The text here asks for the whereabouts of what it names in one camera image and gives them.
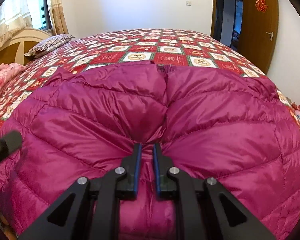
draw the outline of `red chinese character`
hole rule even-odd
[[[259,12],[265,13],[266,10],[269,8],[269,6],[266,5],[266,0],[257,0],[256,8],[258,9]]]

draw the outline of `triangular cutout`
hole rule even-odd
[[[66,224],[75,194],[70,194],[49,216],[48,222],[63,227]]]
[[[219,196],[229,226],[235,227],[247,221],[247,217],[224,195]]]

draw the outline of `sheer curtain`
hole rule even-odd
[[[26,27],[32,27],[27,0],[5,0],[0,6],[0,48]]]
[[[61,0],[47,0],[54,35],[69,34]]]

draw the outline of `puffer jacket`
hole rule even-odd
[[[268,79],[227,70],[114,64],[59,69],[4,123],[22,149],[0,164],[0,208],[21,234],[78,177],[103,176],[141,142],[138,197],[122,201],[120,239],[174,239],[158,201],[153,143],[192,177],[217,178],[277,239],[300,216],[300,131]]]

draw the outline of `wooden headboard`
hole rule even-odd
[[[21,30],[0,48],[0,64],[18,63],[26,65],[32,58],[25,57],[24,54],[49,37],[51,35],[42,30],[32,28]]]

